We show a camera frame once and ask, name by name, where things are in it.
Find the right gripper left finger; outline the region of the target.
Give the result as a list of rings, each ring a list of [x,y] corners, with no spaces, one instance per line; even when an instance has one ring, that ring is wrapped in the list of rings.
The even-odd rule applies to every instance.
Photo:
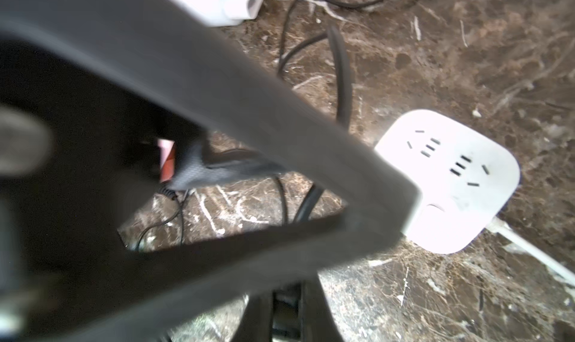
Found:
[[[169,188],[294,171],[335,216],[152,252],[119,227]],[[394,246],[411,181],[168,0],[1,0],[1,339],[149,341]]]

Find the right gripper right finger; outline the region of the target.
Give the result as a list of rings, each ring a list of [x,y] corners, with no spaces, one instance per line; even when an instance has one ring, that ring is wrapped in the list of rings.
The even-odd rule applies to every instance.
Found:
[[[233,341],[342,341],[319,277],[249,297]]]

